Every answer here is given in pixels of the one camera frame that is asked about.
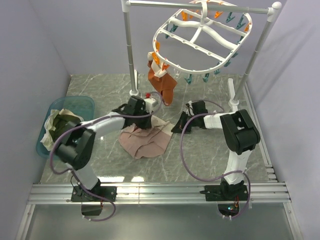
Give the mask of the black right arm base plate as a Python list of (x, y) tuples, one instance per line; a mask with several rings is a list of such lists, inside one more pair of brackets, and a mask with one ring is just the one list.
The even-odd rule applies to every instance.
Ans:
[(201, 192), (205, 195), (207, 202), (231, 202), (235, 200), (246, 201), (249, 191), (246, 185), (241, 186), (222, 186), (205, 185)]

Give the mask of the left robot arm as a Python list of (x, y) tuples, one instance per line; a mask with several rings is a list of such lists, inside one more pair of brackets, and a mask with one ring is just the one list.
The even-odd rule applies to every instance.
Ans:
[(77, 181), (74, 187), (77, 195), (89, 201), (107, 198), (108, 192), (101, 186), (101, 181), (90, 165), (95, 140), (132, 125), (143, 130), (150, 129), (152, 113), (157, 104), (158, 101), (151, 96), (131, 96), (127, 103), (105, 116), (90, 121), (69, 121), (66, 124), (51, 153), (58, 156), (67, 165), (67, 170), (71, 171)]

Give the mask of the pink underwear white waistband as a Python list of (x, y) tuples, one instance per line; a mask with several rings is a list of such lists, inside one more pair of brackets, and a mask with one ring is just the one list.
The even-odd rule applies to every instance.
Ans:
[(165, 153), (174, 125), (157, 116), (151, 117), (151, 128), (141, 129), (131, 125), (122, 130), (118, 141), (122, 148), (134, 159), (155, 158)]

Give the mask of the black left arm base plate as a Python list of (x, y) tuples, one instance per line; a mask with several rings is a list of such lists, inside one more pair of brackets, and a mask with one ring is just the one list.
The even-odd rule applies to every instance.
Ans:
[(80, 185), (74, 186), (71, 194), (71, 202), (114, 202), (117, 196), (116, 186), (100, 186), (97, 190), (85, 191)]

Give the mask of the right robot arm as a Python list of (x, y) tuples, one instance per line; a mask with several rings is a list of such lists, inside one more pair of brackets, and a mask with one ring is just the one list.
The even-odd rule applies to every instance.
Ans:
[(233, 200), (242, 194), (247, 196), (249, 188), (244, 182), (245, 170), (249, 156), (261, 140), (260, 133), (247, 110), (209, 113), (206, 102), (195, 100), (186, 103), (171, 132), (184, 135), (193, 127), (221, 129), (229, 148), (227, 167), (222, 176), (213, 179), (221, 180), (217, 190), (209, 190), (209, 193), (222, 201)]

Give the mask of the orange underwear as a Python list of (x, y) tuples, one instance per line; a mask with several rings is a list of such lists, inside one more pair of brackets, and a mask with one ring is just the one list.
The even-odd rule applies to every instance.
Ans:
[(147, 54), (149, 71), (147, 79), (154, 89), (161, 94), (164, 104), (169, 106), (173, 102), (174, 88), (178, 84), (177, 81), (168, 73), (168, 66), (160, 60), (159, 64), (154, 59), (154, 52)]

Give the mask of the white oval clip hanger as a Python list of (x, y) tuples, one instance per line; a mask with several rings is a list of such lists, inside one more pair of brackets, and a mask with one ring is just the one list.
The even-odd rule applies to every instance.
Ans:
[(204, 82), (230, 65), (249, 37), (253, 20), (249, 13), (210, 10), (232, 7), (223, 0), (194, 0), (200, 9), (179, 9), (156, 31), (152, 39), (153, 58), (163, 61), (177, 78), (184, 74), (190, 84), (196, 75)]

